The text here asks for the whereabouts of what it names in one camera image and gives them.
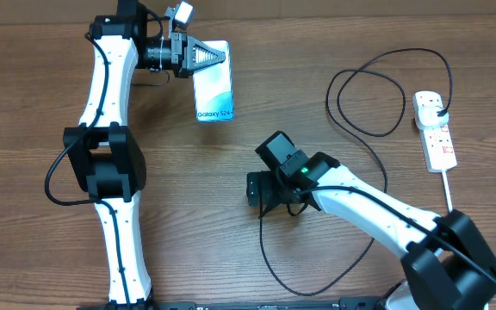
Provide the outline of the blue screen Galaxy smartphone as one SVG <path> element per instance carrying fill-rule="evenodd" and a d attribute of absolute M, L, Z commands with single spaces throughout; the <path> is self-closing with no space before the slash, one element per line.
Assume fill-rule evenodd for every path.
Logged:
<path fill-rule="evenodd" d="M 196 119 L 199 122 L 231 121 L 234 119 L 234 97 L 229 43 L 206 40 L 205 44 L 224 52 L 226 59 L 194 73 Z"/>

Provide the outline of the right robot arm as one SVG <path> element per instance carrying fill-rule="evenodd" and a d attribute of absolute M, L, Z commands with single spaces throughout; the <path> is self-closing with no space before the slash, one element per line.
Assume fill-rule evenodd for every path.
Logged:
<path fill-rule="evenodd" d="M 496 257 L 475 223 L 412 207 L 323 153 L 308 157 L 282 131 L 256 150 L 265 171 L 247 176 L 246 196 L 265 216 L 299 204 L 349 221 L 400 260 L 405 278 L 382 297 L 343 299 L 343 309 L 485 309 L 496 295 Z"/>

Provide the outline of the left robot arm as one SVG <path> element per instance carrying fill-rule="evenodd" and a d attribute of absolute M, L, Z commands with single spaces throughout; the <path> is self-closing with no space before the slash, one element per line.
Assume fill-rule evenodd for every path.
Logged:
<path fill-rule="evenodd" d="M 70 160 L 101 221 L 110 281 L 105 309 L 157 306 L 140 233 L 146 161 L 128 126 L 129 95 L 138 69 L 190 78 L 225 63 L 226 53 L 187 35 L 192 15 L 187 2 L 160 17 L 138 1 L 120 1 L 85 35 L 94 51 L 90 94 L 77 126 L 64 131 L 60 156 Z"/>

